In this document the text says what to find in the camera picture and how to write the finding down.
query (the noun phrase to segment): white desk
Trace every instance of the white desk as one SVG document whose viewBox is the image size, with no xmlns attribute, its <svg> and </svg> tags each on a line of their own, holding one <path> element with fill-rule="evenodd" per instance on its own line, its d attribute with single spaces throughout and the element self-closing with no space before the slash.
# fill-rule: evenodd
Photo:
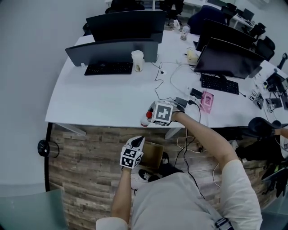
<svg viewBox="0 0 288 230">
<path fill-rule="evenodd" d="M 163 62 L 162 69 L 167 72 L 167 75 L 159 74 L 158 76 L 158 79 L 165 81 L 157 89 L 160 98 L 188 99 L 188 96 L 170 84 L 169 79 L 178 66 L 175 62 L 186 63 L 184 53 L 188 47 L 194 46 L 193 41 L 198 41 L 198 39 L 199 36 L 189 34 L 188 39 L 182 41 L 180 34 L 174 31 L 164 31 L 156 63 L 159 65 Z M 81 37 L 76 45 L 93 41 L 93 36 L 85 36 Z M 261 83 L 260 79 L 266 79 L 275 68 L 266 61 L 263 62 L 262 67 L 261 78 L 256 81 L 258 85 Z M 158 69 L 151 63 L 145 63 L 142 72 L 137 73 L 133 70 L 131 75 L 84 76 L 85 71 L 86 68 L 75 67 L 71 60 L 67 59 L 54 88 L 45 120 L 57 123 L 81 135 L 85 135 L 85 132 L 75 129 L 70 124 L 141 127 L 141 117 L 151 103 L 158 100 L 154 91 L 159 85 L 159 82 L 154 81 Z M 189 66 L 182 66 L 173 75 L 172 82 L 184 92 L 192 88 L 203 91 L 205 89 L 201 88 L 199 79 L 200 76 L 193 73 Z M 202 113 L 202 124 L 207 124 L 206 118 L 208 118 L 209 127 L 212 128 L 248 126 L 249 121 L 258 116 L 266 119 L 264 110 L 257 108 L 248 99 L 251 90 L 256 89 L 254 80 L 233 78 L 233 81 L 239 83 L 240 92 L 246 94 L 247 97 L 208 89 L 208 92 L 214 95 L 214 103 L 211 114 Z M 196 120 L 199 119 L 199 111 L 195 105 L 188 105 L 186 113 Z M 266 113 L 268 120 L 272 122 L 274 115 Z M 288 111 L 279 108 L 275 110 L 275 115 L 280 122 L 288 123 Z M 149 127 L 159 128 L 154 124 Z M 168 132 L 166 136 L 168 138 L 183 126 L 172 122 L 166 128 L 177 128 Z"/>
<path fill-rule="evenodd" d="M 109 3 L 112 2 L 112 0 L 104 0 L 104 1 L 105 1 L 105 3 L 107 3 L 108 5 L 109 5 Z M 155 10 L 155 2 L 156 2 L 156 0 L 150 0 L 150 1 L 153 1 L 152 10 Z M 212 4 L 212 3 L 208 3 L 208 2 L 206 2 L 205 0 L 184 0 L 184 4 L 186 4 L 186 5 L 191 5 L 191 6 L 196 6 L 196 7 L 200 7 L 200 8 L 201 8 L 203 5 L 209 5 L 209 6 L 212 6 L 212 7 L 215 7 L 215 8 L 217 8 L 217 9 L 221 10 L 221 7 L 220 7 L 220 6 L 214 5 L 214 4 Z M 241 23 L 241 24 L 243 24 L 243 25 L 248 26 L 249 28 L 253 28 L 253 27 L 254 27 L 254 26 L 249 25 L 243 18 L 239 17 L 238 15 L 235 15 L 232 19 L 236 21 L 236 23 L 235 23 L 235 25 L 233 26 L 233 28 L 236 28 L 238 22 Z"/>
</svg>

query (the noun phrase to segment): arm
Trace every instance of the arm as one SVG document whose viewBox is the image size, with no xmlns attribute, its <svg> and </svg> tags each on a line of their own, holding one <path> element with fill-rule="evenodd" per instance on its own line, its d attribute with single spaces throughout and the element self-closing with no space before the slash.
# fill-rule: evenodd
<svg viewBox="0 0 288 230">
<path fill-rule="evenodd" d="M 111 206 L 111 217 L 118 217 L 129 224 L 131 210 L 131 169 L 123 168 L 117 192 Z"/>
<path fill-rule="evenodd" d="M 286 128 L 276 129 L 275 135 L 282 135 L 283 137 L 288 139 L 288 129 Z"/>
<path fill-rule="evenodd" d="M 214 130 L 198 123 L 185 113 L 174 113 L 173 118 L 184 125 L 219 162 L 221 170 L 232 160 L 238 159 L 229 142 Z"/>
</svg>

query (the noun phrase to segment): glass panel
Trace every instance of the glass panel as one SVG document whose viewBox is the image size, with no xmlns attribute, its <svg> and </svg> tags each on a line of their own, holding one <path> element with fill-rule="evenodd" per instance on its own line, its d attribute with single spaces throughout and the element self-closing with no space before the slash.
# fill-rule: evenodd
<svg viewBox="0 0 288 230">
<path fill-rule="evenodd" d="M 66 230 L 61 190 L 1 197 L 0 224 L 5 230 Z"/>
</svg>

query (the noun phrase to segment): cardboard box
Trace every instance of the cardboard box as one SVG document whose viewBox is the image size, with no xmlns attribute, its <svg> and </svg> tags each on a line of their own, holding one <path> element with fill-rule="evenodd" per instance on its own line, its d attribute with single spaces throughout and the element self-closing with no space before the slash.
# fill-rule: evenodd
<svg viewBox="0 0 288 230">
<path fill-rule="evenodd" d="M 151 169 L 159 169 L 164 147 L 151 142 L 145 142 L 143 147 L 143 153 L 141 162 L 139 165 L 142 165 Z"/>
</svg>

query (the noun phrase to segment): black keyboard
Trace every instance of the black keyboard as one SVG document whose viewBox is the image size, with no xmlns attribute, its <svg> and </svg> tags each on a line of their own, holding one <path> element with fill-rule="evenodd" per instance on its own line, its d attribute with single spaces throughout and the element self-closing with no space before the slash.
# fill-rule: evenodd
<svg viewBox="0 0 288 230">
<path fill-rule="evenodd" d="M 210 88 L 239 95 L 239 87 L 237 82 L 228 81 L 223 78 L 218 78 L 206 74 L 201 75 L 201 82 L 202 88 Z"/>
<path fill-rule="evenodd" d="M 132 68 L 132 62 L 101 62 L 89 65 L 84 75 L 131 74 Z"/>
</svg>

